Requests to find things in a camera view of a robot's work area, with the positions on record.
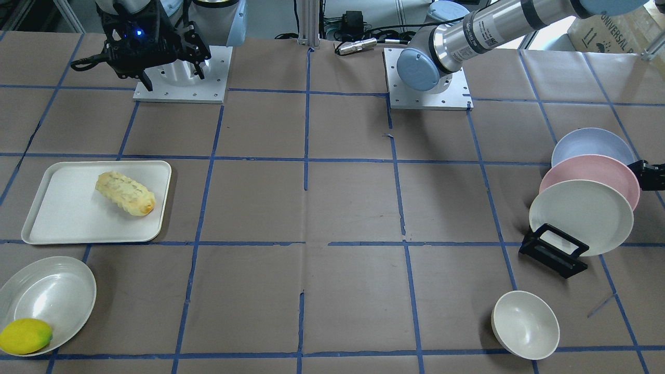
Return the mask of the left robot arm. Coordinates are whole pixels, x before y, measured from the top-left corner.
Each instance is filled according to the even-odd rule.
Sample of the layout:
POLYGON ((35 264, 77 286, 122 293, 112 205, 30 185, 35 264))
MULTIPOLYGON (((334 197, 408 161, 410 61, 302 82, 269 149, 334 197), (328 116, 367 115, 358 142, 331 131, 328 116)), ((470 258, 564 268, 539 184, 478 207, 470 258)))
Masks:
POLYGON ((423 26, 397 58, 396 72, 413 90, 432 90, 464 61, 519 36, 570 16, 623 15, 642 5, 643 1, 499 1, 455 24, 423 26))

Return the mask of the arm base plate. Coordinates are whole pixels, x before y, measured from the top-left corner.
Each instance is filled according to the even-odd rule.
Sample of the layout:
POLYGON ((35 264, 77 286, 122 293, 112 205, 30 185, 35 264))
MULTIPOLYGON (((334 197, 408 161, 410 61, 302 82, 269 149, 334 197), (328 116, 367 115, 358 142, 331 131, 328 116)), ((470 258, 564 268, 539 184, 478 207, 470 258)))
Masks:
POLYGON ((390 107, 393 109, 470 111, 473 109, 464 70, 440 78, 428 91, 415 90, 399 77, 397 58, 399 49, 384 50, 385 80, 389 88, 390 107))
POLYGON ((151 91, 139 82, 133 99, 138 102, 209 103, 223 104, 230 71, 233 47, 211 46, 211 59, 200 64, 200 78, 190 62, 171 64, 145 70, 152 83, 151 91))

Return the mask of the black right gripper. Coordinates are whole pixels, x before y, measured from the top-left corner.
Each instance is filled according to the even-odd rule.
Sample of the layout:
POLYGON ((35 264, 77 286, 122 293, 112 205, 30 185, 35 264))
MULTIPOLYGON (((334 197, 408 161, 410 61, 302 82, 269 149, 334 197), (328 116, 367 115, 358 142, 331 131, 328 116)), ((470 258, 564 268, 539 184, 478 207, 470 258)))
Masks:
POLYGON ((105 61, 119 78, 137 78, 152 92, 147 69, 174 62, 180 49, 180 60, 193 64, 199 79, 206 78, 201 64, 211 52, 197 24, 187 22, 178 35, 162 2, 97 1, 97 13, 107 38, 105 61))

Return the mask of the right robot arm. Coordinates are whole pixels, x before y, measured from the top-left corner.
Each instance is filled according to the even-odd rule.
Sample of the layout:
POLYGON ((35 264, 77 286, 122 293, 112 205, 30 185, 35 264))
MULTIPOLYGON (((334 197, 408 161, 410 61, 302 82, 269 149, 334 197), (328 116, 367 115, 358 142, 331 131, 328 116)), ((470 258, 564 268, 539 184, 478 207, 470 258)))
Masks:
POLYGON ((233 47, 245 40, 245 1, 177 1, 173 21, 164 1, 97 1, 106 41, 95 62, 105 62, 121 79, 153 85, 147 70, 177 61, 204 79, 212 46, 233 47))

